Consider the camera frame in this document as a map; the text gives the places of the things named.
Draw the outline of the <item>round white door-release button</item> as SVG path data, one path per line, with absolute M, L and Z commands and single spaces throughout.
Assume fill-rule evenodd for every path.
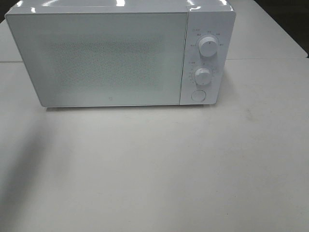
M 192 93 L 191 99 L 195 102 L 203 102 L 206 99 L 206 92 L 203 90 L 196 90 Z

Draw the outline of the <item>white timer knob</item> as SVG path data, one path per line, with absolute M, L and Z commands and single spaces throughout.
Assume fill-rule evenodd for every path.
M 197 85 L 208 85 L 212 81 L 212 74 L 208 68 L 199 68 L 194 72 L 194 80 Z

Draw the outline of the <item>white microwave door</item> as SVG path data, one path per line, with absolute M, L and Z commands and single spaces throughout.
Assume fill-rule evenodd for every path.
M 186 20 L 185 13 L 7 16 L 45 107 L 178 104 Z

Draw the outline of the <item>upper white power knob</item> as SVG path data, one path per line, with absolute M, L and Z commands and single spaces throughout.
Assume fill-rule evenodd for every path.
M 211 57 L 217 53 L 218 40 L 213 35 L 206 35 L 198 42 L 198 49 L 203 57 Z

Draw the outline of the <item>white microwave oven body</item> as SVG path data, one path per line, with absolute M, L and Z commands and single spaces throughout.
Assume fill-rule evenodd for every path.
M 7 21 L 8 15 L 20 14 L 172 13 L 187 15 L 180 101 L 176 105 L 215 104 L 236 19 L 236 12 L 225 0 L 21 0 L 10 8 L 5 19 Z M 218 40 L 217 53 L 211 57 L 203 57 L 198 49 L 199 40 L 206 35 L 213 35 Z M 208 85 L 200 86 L 195 83 L 194 72 L 199 68 L 210 70 L 212 81 Z M 196 102 L 191 99 L 196 90 L 206 92 L 205 101 Z

